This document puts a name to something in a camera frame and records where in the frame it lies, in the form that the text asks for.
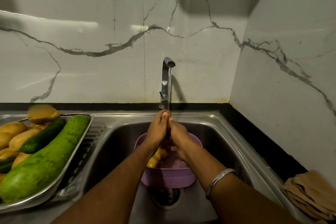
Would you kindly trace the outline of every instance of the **cucumber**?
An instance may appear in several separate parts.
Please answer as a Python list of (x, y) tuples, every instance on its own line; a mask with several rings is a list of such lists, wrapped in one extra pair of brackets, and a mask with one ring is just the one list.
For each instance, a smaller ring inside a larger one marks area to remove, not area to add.
[(20, 151), (25, 154), (33, 154), (41, 150), (61, 132), (66, 122), (64, 118), (54, 119), (44, 130), (25, 141)]
[(15, 158), (10, 158), (0, 162), (0, 173), (7, 173), (11, 170)]
[(72, 116), (54, 140), (12, 169), (0, 184), (2, 200), (24, 199), (50, 185), (62, 172), (89, 123), (88, 116)]

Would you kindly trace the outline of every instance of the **brown cloth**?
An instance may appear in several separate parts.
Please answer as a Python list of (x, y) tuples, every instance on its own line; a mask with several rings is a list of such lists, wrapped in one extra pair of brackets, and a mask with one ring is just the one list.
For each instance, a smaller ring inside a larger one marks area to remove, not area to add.
[(281, 191), (297, 208), (316, 220), (336, 219), (336, 190), (315, 170), (289, 178)]

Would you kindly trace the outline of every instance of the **silver bracelet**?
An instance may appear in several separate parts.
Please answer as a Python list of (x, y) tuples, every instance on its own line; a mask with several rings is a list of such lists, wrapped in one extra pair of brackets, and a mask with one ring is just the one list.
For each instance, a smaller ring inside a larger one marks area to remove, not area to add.
[(207, 189), (207, 193), (205, 193), (205, 197), (209, 200), (209, 195), (212, 191), (212, 188), (216, 185), (216, 183), (222, 179), (225, 175), (227, 175), (228, 173), (234, 172), (235, 170), (232, 168), (228, 168), (225, 169), (223, 172), (221, 172), (219, 175), (217, 175), (215, 177), (215, 179), (213, 179), (212, 183), (209, 185), (208, 189)]

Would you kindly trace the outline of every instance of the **faucet spout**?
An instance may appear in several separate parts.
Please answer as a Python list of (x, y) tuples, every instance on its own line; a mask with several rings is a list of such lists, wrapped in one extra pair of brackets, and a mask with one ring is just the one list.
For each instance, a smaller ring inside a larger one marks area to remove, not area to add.
[(170, 57), (165, 57), (162, 63), (162, 86), (160, 91), (161, 109), (169, 110), (170, 106), (170, 77), (171, 68), (175, 66), (175, 62)]

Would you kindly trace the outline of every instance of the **hand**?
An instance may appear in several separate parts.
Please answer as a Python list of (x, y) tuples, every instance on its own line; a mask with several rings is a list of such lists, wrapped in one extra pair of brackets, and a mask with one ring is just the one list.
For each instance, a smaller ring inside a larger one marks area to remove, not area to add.
[(186, 161), (186, 153), (184, 151), (184, 145), (186, 143), (192, 142), (189, 137), (189, 133), (185, 126), (177, 123), (173, 118), (169, 119), (169, 125), (171, 128), (171, 139), (174, 141), (176, 146), (171, 148), (172, 151), (176, 151), (177, 155), (183, 161)]
[(157, 116), (155, 116), (147, 131), (147, 141), (152, 141), (159, 146), (165, 138), (167, 132), (168, 112), (169, 111), (167, 110), (162, 110), (157, 114)]

